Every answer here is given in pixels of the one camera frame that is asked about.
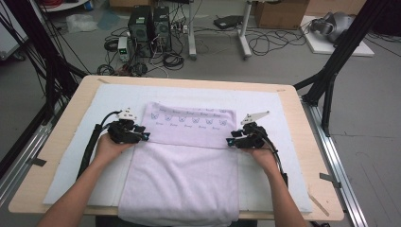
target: gray floor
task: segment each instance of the gray floor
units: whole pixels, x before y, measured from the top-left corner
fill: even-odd
[[[65,14],[82,12],[67,10]],[[90,12],[99,21],[102,10]],[[197,18],[197,25],[212,26],[215,18]],[[109,30],[66,34],[91,72],[104,63],[104,38],[114,29],[127,24],[121,19]],[[213,31],[197,33],[198,59],[187,58],[180,71],[167,71],[171,79],[206,79],[257,83],[295,84],[319,72],[329,56],[312,54],[307,45],[288,45],[264,57],[242,60],[234,33]],[[376,40],[391,51],[401,54],[401,43]],[[399,226],[401,223],[401,140],[398,120],[401,111],[400,57],[365,40],[375,52],[373,58],[352,57],[342,68],[333,98],[330,130],[354,188],[358,202],[370,226]],[[71,52],[69,61],[80,67]],[[149,77],[165,78],[165,72],[154,70]],[[307,89],[299,91],[303,95]],[[11,148],[34,114],[44,104],[36,75],[28,61],[0,64],[0,158]],[[11,214],[9,200],[0,209],[1,226],[33,226],[40,218]],[[350,226],[346,218],[332,226]],[[86,217],[81,226],[94,226]],[[261,221],[259,226],[273,226]]]

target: computer tower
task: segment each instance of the computer tower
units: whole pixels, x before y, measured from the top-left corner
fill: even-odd
[[[155,36],[157,37],[157,51],[171,51],[171,30],[168,7],[158,7],[153,11]]]
[[[141,51],[140,57],[152,57],[154,24],[150,6],[134,6],[128,22],[134,52]]]

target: black device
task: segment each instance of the black device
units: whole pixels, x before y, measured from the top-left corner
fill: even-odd
[[[226,16],[214,20],[213,23],[220,29],[227,29],[241,25],[243,20],[243,16]]]
[[[168,7],[158,7],[153,11],[153,23],[155,28],[157,51],[171,51],[171,30]]]
[[[119,119],[104,125],[107,118],[113,114],[118,114]],[[77,179],[88,167],[97,142],[97,138],[104,130],[108,130],[111,139],[116,144],[136,144],[139,141],[147,141],[149,139],[150,133],[144,132],[146,129],[145,127],[135,125],[133,119],[136,119],[136,116],[131,113],[130,109],[127,109],[124,112],[111,112],[104,117],[100,124],[95,124],[94,131],[92,132],[91,138],[89,139],[88,145],[83,153]]]
[[[128,29],[135,54],[139,57],[152,57],[152,49],[155,48],[152,42],[155,35],[151,7],[134,6],[128,21]]]
[[[279,167],[280,174],[284,182],[288,186],[288,175],[281,167],[281,161],[278,156],[278,150],[272,141],[269,139],[266,130],[258,126],[256,122],[245,124],[242,130],[232,131],[231,135],[234,138],[227,138],[228,146],[235,146],[236,148],[262,148],[265,144],[271,149],[276,163]]]

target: cardboard box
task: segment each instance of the cardboard box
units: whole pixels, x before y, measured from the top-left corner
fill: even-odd
[[[297,29],[309,0],[286,0],[278,4],[258,3],[254,18],[258,27]]]
[[[109,0],[110,7],[116,10],[131,11],[133,6],[153,6],[153,0]]]
[[[357,15],[365,2],[366,0],[310,0],[305,15],[324,16],[329,11]]]

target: white towel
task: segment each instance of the white towel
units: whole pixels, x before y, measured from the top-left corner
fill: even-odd
[[[147,106],[151,133],[135,147],[118,216],[148,226],[229,225],[238,219],[235,130],[228,110]]]

